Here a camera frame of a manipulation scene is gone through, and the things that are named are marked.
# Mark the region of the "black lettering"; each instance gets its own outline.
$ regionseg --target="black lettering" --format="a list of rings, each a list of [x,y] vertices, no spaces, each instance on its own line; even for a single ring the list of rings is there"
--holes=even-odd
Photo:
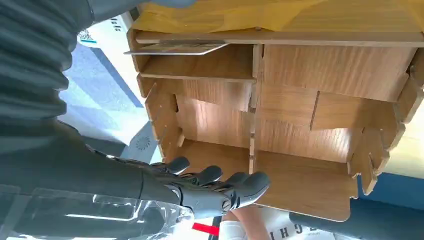
[[[280,228],[279,231],[281,232],[282,238],[289,237],[289,233],[287,232],[287,227],[284,228],[284,231],[283,231],[283,228]]]
[[[301,234],[303,232],[302,225],[300,224],[295,224],[294,229],[296,229],[297,234]]]

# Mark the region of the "wooden compartment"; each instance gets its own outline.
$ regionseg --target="wooden compartment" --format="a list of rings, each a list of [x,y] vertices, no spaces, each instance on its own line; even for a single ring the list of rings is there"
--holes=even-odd
[[[188,36],[128,34],[132,50]],[[370,194],[423,99],[414,76],[424,71],[408,69],[422,35],[202,36],[238,44],[203,57],[134,56],[163,161],[185,156],[189,172],[217,165],[224,179],[263,171],[271,186],[258,204],[347,220],[356,177]],[[413,64],[422,61],[418,51]]]
[[[152,55],[141,69],[146,78],[254,82],[253,45],[231,44],[206,55]]]

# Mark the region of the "black object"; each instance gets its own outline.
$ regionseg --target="black object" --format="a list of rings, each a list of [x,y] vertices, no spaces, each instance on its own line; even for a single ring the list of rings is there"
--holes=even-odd
[[[266,174],[216,182],[219,167],[178,176],[189,163],[177,158],[146,165],[88,149],[79,133],[57,120],[66,112],[59,91],[71,67],[77,33],[134,8],[142,0],[0,1],[0,239],[21,235],[128,239],[165,224],[159,209],[114,224],[93,219],[126,215],[127,204],[98,204],[84,194],[156,201],[190,208],[196,218],[214,217],[255,202],[268,188]],[[160,0],[183,7],[191,0]],[[82,218],[64,218],[78,215]]]
[[[335,222],[290,213],[290,220],[311,228],[364,240],[418,240],[424,236],[424,211],[378,201],[350,200],[350,218]]]

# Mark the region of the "wooden panel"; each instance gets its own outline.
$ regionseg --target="wooden panel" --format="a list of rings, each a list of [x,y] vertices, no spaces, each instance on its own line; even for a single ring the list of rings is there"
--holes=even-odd
[[[374,173],[379,175],[383,172],[390,158],[389,152],[383,146],[382,132],[378,129],[366,127],[362,135],[371,158]]]
[[[141,71],[142,77],[254,82],[252,45],[228,45],[206,55],[155,55]]]
[[[161,139],[165,134],[165,129],[175,124],[177,124],[177,114],[170,109],[161,109],[159,116],[151,121],[154,138],[156,140]]]
[[[379,103],[367,98],[320,92],[311,129],[364,128],[374,117]]]
[[[175,96],[168,93],[161,93],[156,84],[150,90],[145,101],[147,115],[150,120],[155,121],[162,109],[168,109],[173,112],[177,111],[177,102]]]
[[[263,44],[253,45],[252,76],[255,79],[258,78],[259,68],[262,62],[263,55],[264,55],[264,45]]]
[[[179,126],[186,139],[249,148],[252,113],[177,96]]]
[[[399,110],[396,105],[381,102],[375,111],[371,127],[382,130],[383,146],[388,151],[394,149],[406,130],[399,120]]]
[[[400,113],[399,117],[402,123],[408,124],[412,120],[423,99],[423,89],[418,86],[413,77],[410,77],[397,100]]]
[[[420,48],[416,52],[410,71],[419,87],[424,89],[424,49]]]
[[[149,44],[139,43],[136,41],[137,31],[134,29],[128,30],[126,38],[128,39],[129,49],[131,51],[137,50]],[[135,70],[139,73],[149,60],[148,55],[132,55],[132,62],[134,63]]]
[[[140,74],[137,75],[138,88],[143,98],[147,98],[155,82],[156,78],[142,77]]]
[[[138,31],[136,37],[137,42],[141,44],[193,39],[219,40],[231,44],[424,48],[424,36],[421,32],[279,32],[250,28],[212,33],[182,34]]]
[[[346,163],[361,136],[362,129],[310,130],[287,122],[259,120],[256,125],[258,149],[306,158]]]
[[[259,204],[339,222],[349,218],[357,183],[345,163],[264,151],[256,161],[271,180]]]
[[[159,151],[164,158],[162,161],[165,163],[171,162],[175,157],[179,148],[179,139],[182,134],[182,129],[177,126],[177,122],[169,125],[165,129],[165,134],[162,139],[159,141]]]
[[[320,1],[301,11],[288,32],[420,32],[419,24],[397,0]]]
[[[185,140],[177,155],[190,161],[186,172],[198,173],[209,166],[219,166],[224,181],[234,173],[249,171],[249,150],[245,148]]]
[[[248,111],[251,83],[218,80],[157,79],[160,92],[218,104],[223,108]]]
[[[357,176],[360,174],[362,182],[362,192],[364,195],[369,195],[377,183],[377,177],[374,173],[371,162],[369,148],[366,138],[363,137],[357,146],[352,160],[350,161],[351,174]]]
[[[261,119],[309,126],[316,99],[317,91],[313,89],[262,82],[256,112]]]
[[[412,47],[266,45],[265,83],[395,102]]]

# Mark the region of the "robotic hand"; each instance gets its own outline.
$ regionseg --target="robotic hand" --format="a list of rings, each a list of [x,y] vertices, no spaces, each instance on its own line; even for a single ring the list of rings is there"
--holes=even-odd
[[[191,0],[156,0],[185,7]],[[178,175],[184,157],[147,165],[89,149],[72,127],[59,91],[76,35],[142,0],[0,1],[0,240],[142,239],[176,224],[254,203],[264,173],[224,182],[217,166]]]

